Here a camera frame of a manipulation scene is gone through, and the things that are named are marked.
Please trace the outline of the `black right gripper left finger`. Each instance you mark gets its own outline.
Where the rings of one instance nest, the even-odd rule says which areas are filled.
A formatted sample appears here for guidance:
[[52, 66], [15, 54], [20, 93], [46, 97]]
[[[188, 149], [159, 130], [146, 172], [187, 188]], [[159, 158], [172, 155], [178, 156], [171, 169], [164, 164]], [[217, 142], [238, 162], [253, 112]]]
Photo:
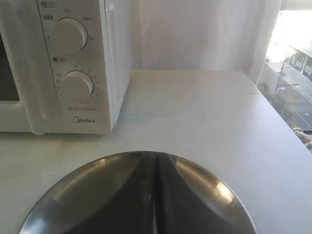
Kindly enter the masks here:
[[83, 234], [152, 234], [156, 157], [143, 156], [120, 191], [81, 225]]

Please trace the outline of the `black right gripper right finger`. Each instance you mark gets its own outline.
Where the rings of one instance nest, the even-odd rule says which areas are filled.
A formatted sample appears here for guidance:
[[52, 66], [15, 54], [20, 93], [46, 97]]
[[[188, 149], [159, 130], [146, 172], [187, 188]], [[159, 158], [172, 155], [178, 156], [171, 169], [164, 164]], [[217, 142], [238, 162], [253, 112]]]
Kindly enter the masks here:
[[156, 227], [159, 234], [219, 234], [220, 219], [191, 191], [169, 156], [156, 159]]

